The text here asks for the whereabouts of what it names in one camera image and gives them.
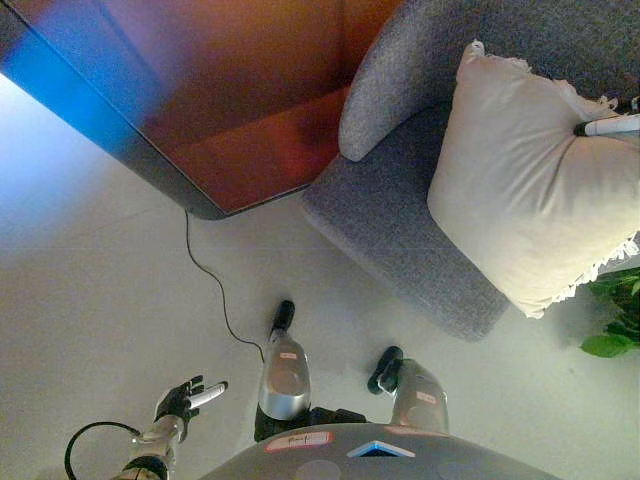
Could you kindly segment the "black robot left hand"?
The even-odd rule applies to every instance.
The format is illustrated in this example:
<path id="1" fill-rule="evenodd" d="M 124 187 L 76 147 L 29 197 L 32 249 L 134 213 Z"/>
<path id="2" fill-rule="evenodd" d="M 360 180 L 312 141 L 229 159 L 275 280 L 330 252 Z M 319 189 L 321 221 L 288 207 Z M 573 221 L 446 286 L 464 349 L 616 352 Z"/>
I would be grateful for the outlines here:
<path id="1" fill-rule="evenodd" d="M 199 414 L 199 409 L 212 402 L 228 389 L 226 380 L 206 386 L 204 377 L 197 375 L 171 388 L 158 402 L 155 409 L 154 421 L 165 416 L 180 418 L 184 425 Z"/>

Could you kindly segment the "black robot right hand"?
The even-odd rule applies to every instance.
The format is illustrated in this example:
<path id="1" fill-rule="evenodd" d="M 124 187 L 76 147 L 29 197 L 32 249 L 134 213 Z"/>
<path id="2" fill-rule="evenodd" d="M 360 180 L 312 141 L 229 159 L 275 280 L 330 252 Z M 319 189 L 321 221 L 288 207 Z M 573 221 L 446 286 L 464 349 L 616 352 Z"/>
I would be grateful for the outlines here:
<path id="1" fill-rule="evenodd" d="M 576 125 L 573 130 L 576 136 L 604 136 L 639 131 L 639 96 L 622 101 L 602 96 L 598 103 L 605 105 L 615 115 Z"/>

